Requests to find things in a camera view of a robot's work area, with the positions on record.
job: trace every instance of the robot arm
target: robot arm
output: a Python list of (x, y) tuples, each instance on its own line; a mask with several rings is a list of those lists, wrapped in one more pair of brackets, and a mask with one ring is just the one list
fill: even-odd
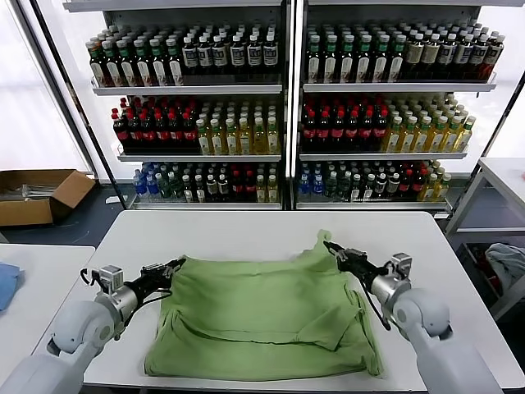
[[(0, 394), (79, 392), (91, 360), (111, 339), (120, 338), (137, 310), (171, 294), (171, 276), (183, 263), (181, 259), (144, 267), (132, 282), (123, 282), (122, 270), (114, 266), (92, 271), (91, 282), (83, 270), (80, 275), (86, 283), (92, 286), (97, 282), (101, 287), (95, 300), (71, 303), (61, 309), (53, 323), (47, 352), (22, 360), (0, 387)], [(166, 294), (145, 301), (154, 292)]]
[(449, 308), (423, 289), (412, 289), (412, 259), (395, 254), (383, 267), (368, 262), (364, 252), (344, 249), (332, 242), (325, 246), (336, 257), (340, 271), (352, 273), (365, 294), (373, 294), (385, 317), (374, 311), (386, 329), (395, 324), (414, 348), (418, 370), (430, 394), (503, 393), (485, 361), (466, 341), (454, 336)]

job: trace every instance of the blue cloth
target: blue cloth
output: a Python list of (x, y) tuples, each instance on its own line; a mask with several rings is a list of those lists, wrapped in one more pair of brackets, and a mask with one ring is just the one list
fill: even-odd
[(0, 263), (0, 310), (4, 310), (15, 295), (20, 269), (14, 265)]

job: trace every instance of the white table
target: white table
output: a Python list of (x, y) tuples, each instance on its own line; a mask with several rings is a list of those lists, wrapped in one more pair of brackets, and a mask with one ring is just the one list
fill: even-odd
[[(445, 229), (447, 236), (466, 234), (469, 236), (524, 236), (525, 227), (480, 227), (460, 228), (461, 223), (473, 206), (477, 193), (486, 186), (487, 182), (503, 196), (518, 212), (525, 213), (525, 158), (480, 158), (481, 171), (467, 190), (465, 196)], [(525, 297), (525, 276), (514, 283), (491, 306), (491, 314), (498, 320), (508, 312), (517, 302)]]
[(0, 244), (0, 262), (24, 271), (21, 287), (0, 312), (0, 386), (39, 344), (94, 251), (91, 246)]
[[(125, 280), (133, 280), (141, 266), (164, 263), (182, 254), (219, 260), (283, 259), (311, 248), (322, 228), (332, 232), (334, 241), (367, 251), (369, 259), (377, 264), (400, 251), (413, 256), (414, 285), (434, 291), (450, 306), (455, 334), (477, 347), (502, 387), (525, 386), (523, 372), (494, 320), (427, 213), (125, 211), (113, 223), (89, 266), (115, 264), (124, 268)], [(92, 300), (95, 291), (77, 282), (67, 301)], [(149, 377), (144, 374), (144, 357), (155, 338), (158, 313), (159, 303), (142, 308), (122, 338), (108, 343), (88, 367), (84, 381), (93, 385), (180, 390), (425, 390), (411, 345), (396, 330), (385, 331), (372, 314), (374, 334), (386, 366), (382, 378), (350, 373), (254, 383)], [(42, 346), (47, 340), (45, 337), (41, 341)]]

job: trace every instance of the green t-shirt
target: green t-shirt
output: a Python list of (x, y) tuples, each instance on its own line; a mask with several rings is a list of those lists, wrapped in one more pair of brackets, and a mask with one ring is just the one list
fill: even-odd
[(146, 356), (153, 376), (263, 381), (382, 371), (365, 301), (317, 244), (293, 260), (186, 257)]

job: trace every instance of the cardboard box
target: cardboard box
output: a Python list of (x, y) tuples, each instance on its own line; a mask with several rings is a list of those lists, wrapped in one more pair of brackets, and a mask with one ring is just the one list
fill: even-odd
[(0, 194), (24, 184), (57, 186), (49, 199), (0, 201), (0, 226), (53, 223), (65, 218), (93, 189), (95, 181), (76, 170), (0, 172)]

